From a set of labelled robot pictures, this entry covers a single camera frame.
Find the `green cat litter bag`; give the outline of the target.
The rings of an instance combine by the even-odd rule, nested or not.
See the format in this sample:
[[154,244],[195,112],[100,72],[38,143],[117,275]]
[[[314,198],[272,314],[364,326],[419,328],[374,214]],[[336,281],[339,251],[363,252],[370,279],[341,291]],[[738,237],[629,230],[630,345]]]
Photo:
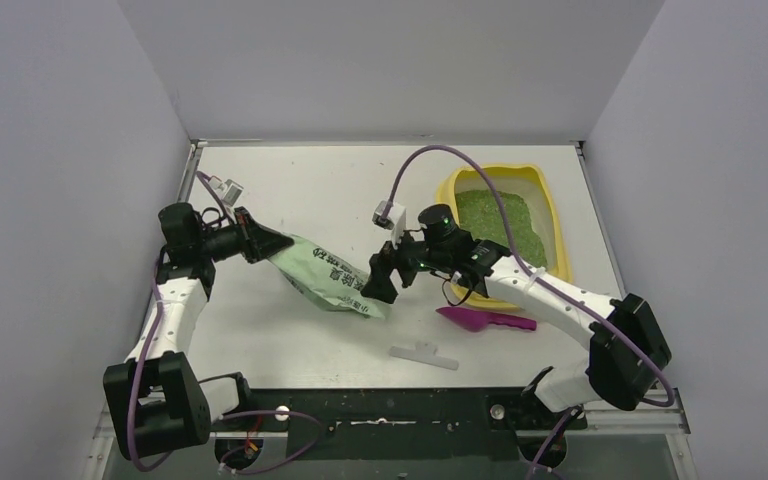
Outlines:
[[388,304],[361,294],[369,274],[320,245],[298,235],[293,244],[270,256],[274,265],[302,296],[323,311],[350,312],[385,319]]

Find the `white bag sealing clip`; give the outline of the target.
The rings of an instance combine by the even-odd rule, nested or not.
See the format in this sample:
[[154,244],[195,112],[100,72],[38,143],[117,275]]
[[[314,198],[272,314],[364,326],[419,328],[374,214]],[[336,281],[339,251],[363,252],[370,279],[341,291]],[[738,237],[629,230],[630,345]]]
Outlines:
[[391,346],[388,354],[393,358],[434,366],[436,368],[456,371],[459,362],[437,354],[438,346],[432,343],[417,342],[412,348]]

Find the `magenta plastic scoop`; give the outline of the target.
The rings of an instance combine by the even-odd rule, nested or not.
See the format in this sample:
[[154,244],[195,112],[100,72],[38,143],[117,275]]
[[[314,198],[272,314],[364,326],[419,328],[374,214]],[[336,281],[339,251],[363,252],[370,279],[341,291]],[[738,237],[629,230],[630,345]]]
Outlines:
[[513,328],[523,331],[535,331],[535,320],[499,312],[472,310],[468,308],[446,306],[436,309],[445,319],[470,332],[480,332],[490,326]]

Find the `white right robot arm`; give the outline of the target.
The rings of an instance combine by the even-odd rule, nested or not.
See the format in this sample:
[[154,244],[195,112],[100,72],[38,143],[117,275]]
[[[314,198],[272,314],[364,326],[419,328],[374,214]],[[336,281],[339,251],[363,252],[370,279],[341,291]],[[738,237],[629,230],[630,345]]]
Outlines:
[[644,299],[585,290],[526,263],[503,245],[475,239],[458,226],[446,204],[424,209],[419,221],[422,237],[416,240],[405,228],[402,205],[378,205],[373,222],[391,238],[369,260],[364,297],[392,304],[398,296],[392,273],[409,287],[419,273],[428,272],[464,288],[468,297],[511,304],[575,340],[586,358],[546,367],[525,388],[522,412],[534,426],[546,427],[562,411],[592,401],[623,411],[655,404],[647,393],[663,382],[672,354]]

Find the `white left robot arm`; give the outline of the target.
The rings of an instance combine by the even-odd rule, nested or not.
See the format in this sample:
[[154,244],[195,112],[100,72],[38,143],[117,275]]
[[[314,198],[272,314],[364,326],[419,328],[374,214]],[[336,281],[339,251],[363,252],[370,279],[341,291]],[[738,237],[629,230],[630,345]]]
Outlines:
[[205,444],[221,420],[243,429],[255,419],[256,402],[241,373],[201,382],[187,358],[198,318],[215,284],[219,261],[235,256],[266,260],[293,240],[259,224],[243,207],[229,224],[205,222],[186,202],[158,214],[165,239],[152,283],[150,318],[126,359],[106,368],[103,389],[125,459],[147,471],[144,458],[167,458]]

